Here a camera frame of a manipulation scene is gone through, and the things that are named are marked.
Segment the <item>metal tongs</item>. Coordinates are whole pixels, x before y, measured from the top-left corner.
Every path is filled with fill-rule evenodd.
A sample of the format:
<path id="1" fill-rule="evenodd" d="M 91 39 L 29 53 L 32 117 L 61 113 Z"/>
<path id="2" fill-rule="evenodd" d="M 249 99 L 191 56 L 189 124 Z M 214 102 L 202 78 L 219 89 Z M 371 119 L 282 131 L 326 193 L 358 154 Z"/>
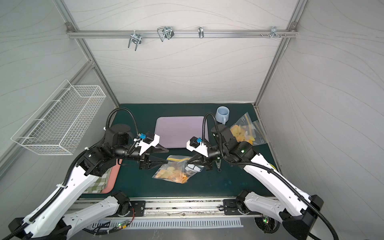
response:
<path id="1" fill-rule="evenodd" d="M 219 173 L 222 171 L 222 169 L 221 169 L 221 164 L 222 164 L 222 160 L 221 160 L 221 159 L 216 160 L 217 171 L 218 171 Z"/>

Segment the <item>resealable bag with duck print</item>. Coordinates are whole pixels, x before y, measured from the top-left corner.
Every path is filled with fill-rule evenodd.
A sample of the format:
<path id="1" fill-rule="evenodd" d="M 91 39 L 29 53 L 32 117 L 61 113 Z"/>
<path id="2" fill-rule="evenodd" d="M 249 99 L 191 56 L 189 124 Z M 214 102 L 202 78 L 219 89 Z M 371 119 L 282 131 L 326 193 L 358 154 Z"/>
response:
<path id="1" fill-rule="evenodd" d="M 168 156 L 168 162 L 160 166 L 152 178 L 177 184 L 185 184 L 189 178 L 204 169 L 202 165 L 188 163 L 191 158 L 192 157 L 188 156 Z"/>

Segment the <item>resealable bag table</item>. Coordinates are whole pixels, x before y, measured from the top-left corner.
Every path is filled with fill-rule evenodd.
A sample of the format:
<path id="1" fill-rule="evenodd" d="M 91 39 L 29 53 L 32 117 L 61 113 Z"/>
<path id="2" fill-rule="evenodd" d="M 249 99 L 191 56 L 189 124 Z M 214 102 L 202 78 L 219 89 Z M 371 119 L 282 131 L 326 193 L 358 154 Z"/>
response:
<path id="1" fill-rule="evenodd" d="M 231 133 L 237 142 L 248 142 L 256 145 L 256 130 L 251 121 L 249 113 L 245 113 L 234 125 L 230 127 Z"/>

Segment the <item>clear resealable bag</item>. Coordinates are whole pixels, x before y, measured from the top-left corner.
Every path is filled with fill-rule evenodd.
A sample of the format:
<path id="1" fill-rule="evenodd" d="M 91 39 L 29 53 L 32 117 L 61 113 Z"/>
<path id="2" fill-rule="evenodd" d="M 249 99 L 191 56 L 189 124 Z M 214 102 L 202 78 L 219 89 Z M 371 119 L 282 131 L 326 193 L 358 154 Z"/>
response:
<path id="1" fill-rule="evenodd" d="M 252 124 L 253 124 L 253 138 L 255 139 L 253 141 L 253 146 L 267 144 L 268 141 L 262 131 L 261 124 L 259 123 L 259 121 L 258 120 L 253 121 Z"/>

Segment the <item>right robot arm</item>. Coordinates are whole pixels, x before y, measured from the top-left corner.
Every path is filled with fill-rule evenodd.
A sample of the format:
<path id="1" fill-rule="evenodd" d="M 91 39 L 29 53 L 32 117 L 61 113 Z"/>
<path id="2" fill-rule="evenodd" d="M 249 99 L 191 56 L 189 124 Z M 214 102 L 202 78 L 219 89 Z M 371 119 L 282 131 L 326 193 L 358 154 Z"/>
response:
<path id="1" fill-rule="evenodd" d="M 217 145 L 212 146 L 206 139 L 207 118 L 214 118 L 213 113 L 206 113 L 203 118 L 202 136 L 192 137 L 187 142 L 187 150 L 195 155 L 188 161 L 190 164 L 203 166 L 212 170 L 214 161 L 224 161 L 237 166 L 262 183 L 275 199 L 262 197 L 252 191 L 242 191 L 236 197 L 237 210 L 242 215 L 257 212 L 274 219 L 295 239 L 305 240 L 308 237 L 316 240 L 311 230 L 317 219 L 329 229 L 335 240 L 339 238 L 335 228 L 321 213 L 324 204 L 318 195 L 301 191 L 282 176 L 272 165 L 254 150 L 249 142 L 238 142 L 231 130 L 214 120 L 213 135 Z"/>

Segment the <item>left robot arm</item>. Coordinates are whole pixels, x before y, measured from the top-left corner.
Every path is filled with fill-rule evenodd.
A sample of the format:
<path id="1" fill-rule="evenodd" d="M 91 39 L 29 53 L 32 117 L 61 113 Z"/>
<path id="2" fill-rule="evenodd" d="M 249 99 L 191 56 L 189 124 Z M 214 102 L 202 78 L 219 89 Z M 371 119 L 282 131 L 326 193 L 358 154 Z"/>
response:
<path id="1" fill-rule="evenodd" d="M 106 120 L 100 141 L 82 151 L 71 163 L 63 182 L 32 213 L 9 224 L 11 233 L 5 238 L 21 240 L 68 240 L 77 232 L 104 217 L 134 214 L 129 197 L 121 191 L 88 208 L 68 215 L 67 210 L 93 183 L 123 160 L 136 161 L 141 170 L 166 163 L 152 153 L 167 153 L 160 136 L 139 132 L 133 113 L 124 107 L 112 110 Z"/>

